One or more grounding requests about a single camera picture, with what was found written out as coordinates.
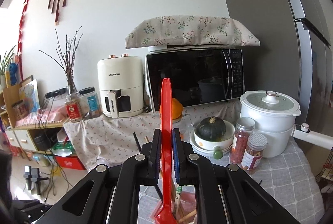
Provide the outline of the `pink perforated utensil holder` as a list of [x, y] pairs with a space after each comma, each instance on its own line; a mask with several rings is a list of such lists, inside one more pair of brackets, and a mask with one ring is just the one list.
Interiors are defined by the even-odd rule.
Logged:
[[[180, 210], [178, 210], [176, 219], [182, 218], [182, 216], [186, 216], [190, 214], [193, 210], [196, 209], [196, 197], [194, 193], [183, 191], [180, 196], [181, 199], [181, 207], [183, 209], [183, 214], [181, 214]], [[155, 220], [155, 216], [157, 215], [157, 212], [162, 207], [162, 202], [159, 201], [157, 206], [155, 206], [154, 210], [152, 211], [150, 215], [151, 220]]]

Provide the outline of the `dark green kabocha squash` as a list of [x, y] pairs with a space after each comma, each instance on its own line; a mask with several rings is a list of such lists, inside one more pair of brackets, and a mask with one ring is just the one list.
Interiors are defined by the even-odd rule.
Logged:
[[226, 134], [226, 124], [219, 117], [208, 117], [196, 125], [195, 134], [206, 141], [220, 142]]

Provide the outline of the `red plastic spoon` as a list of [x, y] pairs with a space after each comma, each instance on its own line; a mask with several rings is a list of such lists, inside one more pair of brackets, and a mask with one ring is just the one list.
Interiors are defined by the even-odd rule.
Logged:
[[155, 216], [155, 223], [177, 223], [171, 211], [171, 168], [172, 168], [172, 93], [171, 81], [164, 78], [161, 91], [161, 131], [162, 131], [162, 174], [163, 202]]

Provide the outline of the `dry branches in vase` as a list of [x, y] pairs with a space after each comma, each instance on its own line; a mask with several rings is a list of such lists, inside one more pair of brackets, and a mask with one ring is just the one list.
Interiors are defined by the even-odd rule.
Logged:
[[65, 47], [62, 49], [59, 41], [58, 32], [55, 29], [57, 45], [56, 45], [56, 54], [58, 58], [54, 58], [46, 52], [39, 50], [39, 52], [43, 53], [47, 57], [51, 58], [60, 68], [63, 70], [66, 80], [67, 80], [67, 90], [69, 94], [74, 94], [77, 92], [77, 88], [75, 86], [74, 81], [74, 68], [75, 68], [75, 58], [76, 51], [79, 47], [80, 41], [82, 39], [83, 34], [79, 34], [81, 27], [79, 27], [73, 37], [69, 37], [66, 35], [65, 39]]

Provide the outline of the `tall jar of red berries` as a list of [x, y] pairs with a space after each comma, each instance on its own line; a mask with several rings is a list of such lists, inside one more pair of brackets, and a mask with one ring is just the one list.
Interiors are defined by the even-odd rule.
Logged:
[[249, 117], [241, 117], [236, 121], [232, 143], [230, 162], [240, 164], [247, 146], [248, 138], [255, 129], [255, 121]]

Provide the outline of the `grey refrigerator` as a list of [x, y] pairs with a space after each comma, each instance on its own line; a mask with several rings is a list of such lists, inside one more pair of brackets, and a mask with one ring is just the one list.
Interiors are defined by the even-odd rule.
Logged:
[[319, 0], [226, 0], [229, 16], [260, 41], [244, 47], [245, 89], [271, 90], [300, 104], [297, 124], [324, 129], [332, 83], [332, 52]]

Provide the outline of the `floral white table cover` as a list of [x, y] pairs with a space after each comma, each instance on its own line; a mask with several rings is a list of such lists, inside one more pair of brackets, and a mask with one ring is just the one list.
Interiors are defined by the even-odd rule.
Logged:
[[[194, 125], [207, 117], [219, 117], [234, 124], [240, 117], [241, 103], [238, 99], [213, 104], [187, 107], [182, 117], [176, 119], [181, 137], [188, 142]], [[134, 134], [140, 144], [152, 138], [160, 127], [159, 113], [141, 113], [138, 116], [112, 119], [101, 115], [79, 122], [67, 121], [64, 130], [75, 152], [87, 170], [98, 164], [113, 166], [138, 153]]]

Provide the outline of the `white electric cooking pot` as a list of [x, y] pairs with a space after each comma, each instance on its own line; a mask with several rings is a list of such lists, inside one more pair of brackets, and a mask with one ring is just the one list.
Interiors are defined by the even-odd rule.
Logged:
[[291, 137], [332, 149], [331, 136], [312, 131], [306, 122], [295, 123], [301, 110], [294, 98], [274, 91], [258, 90], [245, 92], [239, 100], [240, 116], [253, 119], [255, 132], [267, 138], [263, 157], [272, 158], [283, 153]]

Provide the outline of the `black microwave oven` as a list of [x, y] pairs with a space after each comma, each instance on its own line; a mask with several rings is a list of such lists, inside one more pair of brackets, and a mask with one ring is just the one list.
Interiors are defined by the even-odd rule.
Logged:
[[239, 98], [244, 93], [241, 49], [205, 47], [146, 55], [145, 75], [151, 109], [160, 108], [162, 81], [183, 107]]

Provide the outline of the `orange tangerine fruit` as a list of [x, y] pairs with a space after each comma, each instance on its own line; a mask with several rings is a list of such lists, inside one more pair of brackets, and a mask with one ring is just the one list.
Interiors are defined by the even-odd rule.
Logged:
[[176, 120], [181, 117], [183, 112], [183, 105], [176, 99], [172, 98], [172, 120]]

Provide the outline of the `white ceramic bowl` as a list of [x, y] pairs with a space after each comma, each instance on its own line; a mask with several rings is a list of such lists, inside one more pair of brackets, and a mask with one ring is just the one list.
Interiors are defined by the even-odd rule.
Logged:
[[235, 127], [226, 120], [224, 120], [224, 123], [226, 124], [226, 135], [219, 142], [203, 140], [197, 137], [195, 131], [192, 131], [189, 140], [194, 152], [205, 157], [215, 157], [214, 153], [217, 153], [216, 159], [221, 159], [226, 152], [230, 151]]

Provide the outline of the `black chopstick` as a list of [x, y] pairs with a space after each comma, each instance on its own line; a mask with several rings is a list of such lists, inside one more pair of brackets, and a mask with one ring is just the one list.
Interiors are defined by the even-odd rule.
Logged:
[[137, 135], [136, 135], [135, 132], [133, 132], [133, 136], [134, 136], [135, 144], [136, 144], [136, 146], [137, 146], [137, 148], [138, 148], [138, 151], [141, 152], [141, 149], [142, 149], [142, 148], [141, 148], [141, 146], [140, 146], [140, 142], [139, 142], [139, 140], [138, 140]]

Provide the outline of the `blue-label jar black lid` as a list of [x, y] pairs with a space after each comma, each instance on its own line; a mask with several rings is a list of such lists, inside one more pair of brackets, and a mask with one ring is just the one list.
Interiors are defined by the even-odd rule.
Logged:
[[81, 89], [79, 96], [84, 118], [92, 119], [101, 115], [101, 105], [94, 86]]

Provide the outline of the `short jar with red label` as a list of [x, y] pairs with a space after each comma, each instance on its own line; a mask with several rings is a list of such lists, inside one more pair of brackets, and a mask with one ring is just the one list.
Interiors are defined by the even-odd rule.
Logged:
[[263, 151], [266, 146], [266, 136], [260, 133], [251, 134], [241, 161], [242, 169], [247, 172], [255, 171], [263, 157]]

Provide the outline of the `red box on floor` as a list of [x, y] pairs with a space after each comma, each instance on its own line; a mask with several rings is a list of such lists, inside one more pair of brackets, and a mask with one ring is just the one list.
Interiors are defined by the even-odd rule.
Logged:
[[83, 163], [79, 160], [77, 156], [55, 156], [56, 162], [62, 168], [74, 169], [74, 170], [85, 170]]

